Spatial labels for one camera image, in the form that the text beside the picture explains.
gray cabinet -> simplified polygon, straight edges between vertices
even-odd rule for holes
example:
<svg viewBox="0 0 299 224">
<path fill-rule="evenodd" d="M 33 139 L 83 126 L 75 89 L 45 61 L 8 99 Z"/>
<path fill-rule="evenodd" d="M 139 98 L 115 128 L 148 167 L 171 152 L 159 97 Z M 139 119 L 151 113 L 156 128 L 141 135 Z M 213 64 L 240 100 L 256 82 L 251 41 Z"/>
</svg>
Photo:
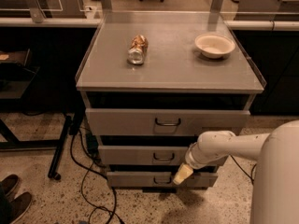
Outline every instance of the gray cabinet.
<svg viewBox="0 0 299 224">
<path fill-rule="evenodd" d="M 216 182 L 225 159 L 179 186 L 172 180 L 200 133 L 240 132 L 263 86 L 238 46 L 228 59 L 203 57 L 193 41 L 206 32 L 233 38 L 221 18 L 206 13 L 107 14 L 77 88 L 111 187 L 208 188 Z M 143 65 L 126 60 L 137 34 L 149 41 Z"/>
</svg>

gray tabletop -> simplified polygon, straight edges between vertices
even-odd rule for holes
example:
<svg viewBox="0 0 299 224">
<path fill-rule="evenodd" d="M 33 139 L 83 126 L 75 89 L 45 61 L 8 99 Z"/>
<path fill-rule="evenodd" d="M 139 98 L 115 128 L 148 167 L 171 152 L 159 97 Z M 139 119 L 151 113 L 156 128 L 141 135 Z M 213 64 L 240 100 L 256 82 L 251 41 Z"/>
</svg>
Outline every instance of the gray tabletop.
<svg viewBox="0 0 299 224">
<path fill-rule="evenodd" d="M 198 35 L 232 37 L 221 18 L 197 12 L 111 12 L 78 79 L 80 91 L 260 93 L 263 87 L 236 46 L 228 59 L 209 60 Z M 149 41 L 143 65 L 127 62 L 136 35 Z"/>
</svg>

can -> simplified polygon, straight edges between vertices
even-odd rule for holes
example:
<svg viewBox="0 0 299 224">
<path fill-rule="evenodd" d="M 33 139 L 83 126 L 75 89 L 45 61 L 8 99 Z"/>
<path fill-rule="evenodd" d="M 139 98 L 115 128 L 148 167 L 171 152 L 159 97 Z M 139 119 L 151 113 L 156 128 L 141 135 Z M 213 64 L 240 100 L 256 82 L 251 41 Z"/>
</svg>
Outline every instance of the can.
<svg viewBox="0 0 299 224">
<path fill-rule="evenodd" d="M 132 64 L 143 64 L 148 50 L 149 42 L 143 35 L 133 38 L 131 47 L 128 50 L 128 61 Z"/>
</svg>

black shoe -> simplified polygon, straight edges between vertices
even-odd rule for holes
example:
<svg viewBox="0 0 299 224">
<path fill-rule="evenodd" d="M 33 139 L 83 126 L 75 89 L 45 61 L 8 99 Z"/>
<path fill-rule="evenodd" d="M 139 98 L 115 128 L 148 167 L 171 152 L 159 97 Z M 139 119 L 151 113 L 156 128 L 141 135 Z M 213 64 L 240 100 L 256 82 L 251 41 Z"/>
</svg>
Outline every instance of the black shoe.
<svg viewBox="0 0 299 224">
<path fill-rule="evenodd" d="M 7 176 L 2 182 L 2 188 L 3 192 L 6 196 L 9 196 L 9 194 L 17 187 L 20 179 L 16 175 L 9 175 Z"/>
<path fill-rule="evenodd" d="M 12 219 L 9 222 L 10 224 L 15 223 L 26 213 L 31 201 L 32 195 L 29 192 L 24 192 L 10 203 L 12 206 Z"/>
</svg>

pants leg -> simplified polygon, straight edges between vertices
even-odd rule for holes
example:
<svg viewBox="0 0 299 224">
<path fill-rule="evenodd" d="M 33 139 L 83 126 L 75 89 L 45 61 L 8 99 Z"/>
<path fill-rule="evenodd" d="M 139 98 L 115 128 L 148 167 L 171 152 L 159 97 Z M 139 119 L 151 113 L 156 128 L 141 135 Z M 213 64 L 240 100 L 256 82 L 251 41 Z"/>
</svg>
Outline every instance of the pants leg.
<svg viewBox="0 0 299 224">
<path fill-rule="evenodd" d="M 3 192 L 0 182 L 0 220 L 1 224 L 8 224 L 11 220 L 12 207 Z"/>
</svg>

